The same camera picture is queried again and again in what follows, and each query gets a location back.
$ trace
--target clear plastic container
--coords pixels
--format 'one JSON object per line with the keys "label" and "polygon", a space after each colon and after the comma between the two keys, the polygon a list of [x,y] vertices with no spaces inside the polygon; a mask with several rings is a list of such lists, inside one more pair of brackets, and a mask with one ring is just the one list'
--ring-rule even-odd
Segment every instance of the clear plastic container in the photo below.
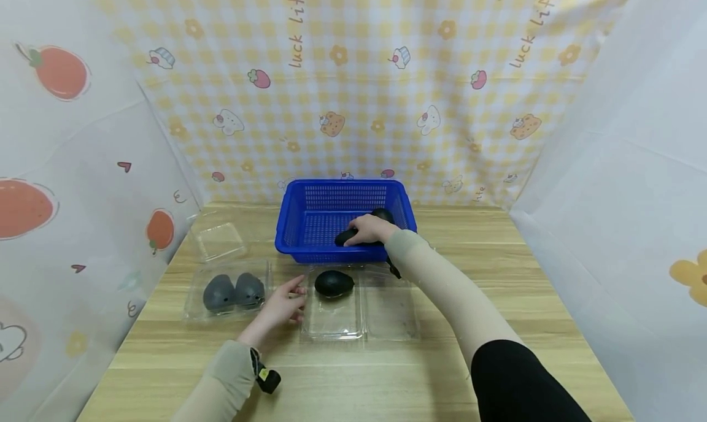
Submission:
{"label": "clear plastic container", "polygon": [[250,318],[261,309],[271,289],[270,263],[265,259],[202,264],[191,280],[183,318],[186,321]]}
{"label": "clear plastic container", "polygon": [[386,267],[367,265],[361,276],[367,339],[410,341],[420,338],[412,286]]}
{"label": "clear plastic container", "polygon": [[[314,283],[325,270],[339,270],[353,278],[353,290],[343,296],[326,298],[316,292]],[[302,338],[339,341],[363,336],[361,314],[362,266],[310,266],[307,270],[307,303],[302,323]]]}
{"label": "clear plastic container", "polygon": [[238,226],[236,210],[220,209],[201,212],[191,226],[190,233],[197,254],[205,263],[224,256],[242,258],[248,253],[243,226]]}

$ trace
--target basket rim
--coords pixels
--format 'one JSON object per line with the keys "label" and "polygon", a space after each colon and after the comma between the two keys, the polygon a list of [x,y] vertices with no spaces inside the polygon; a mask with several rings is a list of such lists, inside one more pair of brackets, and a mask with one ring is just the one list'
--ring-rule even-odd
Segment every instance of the basket rim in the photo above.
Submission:
{"label": "basket rim", "polygon": [[303,178],[301,180],[292,180],[285,189],[285,194],[280,203],[280,213],[277,217],[277,226],[275,230],[275,249],[279,253],[285,255],[293,254],[306,254],[306,253],[321,253],[321,254],[338,254],[338,253],[375,253],[377,247],[364,247],[364,246],[351,246],[351,247],[329,247],[329,246],[288,246],[284,245],[284,227],[285,221],[287,220],[287,212],[290,205],[290,200],[292,199],[292,190],[295,186],[312,183],[312,182],[327,182],[329,185],[332,183],[335,185],[379,185],[379,186],[398,186],[400,190],[400,195],[402,195],[402,201],[404,208],[411,213],[408,221],[408,230],[417,232],[417,222],[415,221],[414,212],[412,211],[412,205],[410,203],[410,198],[408,197],[408,192],[405,190],[405,185],[398,180],[376,180],[376,179],[361,179],[361,180],[340,180],[340,179],[326,179],[326,178]]}

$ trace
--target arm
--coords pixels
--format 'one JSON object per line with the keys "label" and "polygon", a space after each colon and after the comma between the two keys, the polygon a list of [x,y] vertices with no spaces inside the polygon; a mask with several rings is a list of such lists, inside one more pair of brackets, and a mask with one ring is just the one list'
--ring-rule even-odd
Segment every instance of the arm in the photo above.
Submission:
{"label": "arm", "polygon": [[371,215],[356,218],[350,227],[358,232],[345,245],[383,242],[403,276],[449,321],[471,372],[482,421],[589,421],[479,287],[427,241]]}
{"label": "arm", "polygon": [[304,275],[284,283],[265,302],[263,310],[236,341],[226,341],[172,422],[231,422],[250,395],[255,382],[250,349],[261,347],[270,330],[288,320],[302,321],[305,297],[299,287]]}
{"label": "arm", "polygon": [[355,219],[352,227],[358,228],[358,233],[345,245],[383,242],[403,277],[418,286],[450,323],[467,366],[476,350],[489,341],[522,343],[479,287],[417,233],[401,231],[370,215]]}

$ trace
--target white curtain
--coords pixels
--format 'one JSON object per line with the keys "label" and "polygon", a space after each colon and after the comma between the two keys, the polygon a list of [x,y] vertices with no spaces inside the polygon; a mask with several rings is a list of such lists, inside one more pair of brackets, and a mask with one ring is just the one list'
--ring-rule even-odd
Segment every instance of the white curtain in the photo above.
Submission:
{"label": "white curtain", "polygon": [[704,0],[629,0],[511,216],[637,421],[707,414]]}
{"label": "white curtain", "polygon": [[70,421],[198,205],[101,14],[0,3],[0,420]]}

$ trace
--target dark green avocado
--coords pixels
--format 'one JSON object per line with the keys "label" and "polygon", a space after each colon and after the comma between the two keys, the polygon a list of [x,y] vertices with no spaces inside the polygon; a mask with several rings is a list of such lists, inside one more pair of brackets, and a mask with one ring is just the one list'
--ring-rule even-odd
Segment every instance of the dark green avocado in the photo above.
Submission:
{"label": "dark green avocado", "polygon": [[[338,247],[343,247],[343,246],[344,246],[344,242],[346,242],[346,241],[352,239],[352,238],[354,237],[354,235],[356,235],[357,233],[358,233],[358,229],[355,228],[355,227],[354,227],[354,228],[350,228],[349,230],[343,231],[343,232],[339,233],[339,235],[337,235],[337,236],[334,238],[334,244],[336,244],[336,246],[338,246]],[[376,241],[376,242],[359,242],[359,244],[357,244],[357,245],[372,246],[372,245],[383,245],[383,243],[382,243],[381,241]]]}
{"label": "dark green avocado", "polygon": [[387,221],[388,223],[395,224],[395,218],[393,217],[393,214],[390,213],[390,211],[388,209],[383,209],[383,208],[373,209],[371,214],[374,217],[378,217],[382,220]]}
{"label": "dark green avocado", "polygon": [[353,290],[354,279],[338,270],[325,270],[314,281],[315,290],[324,297],[338,297]]}

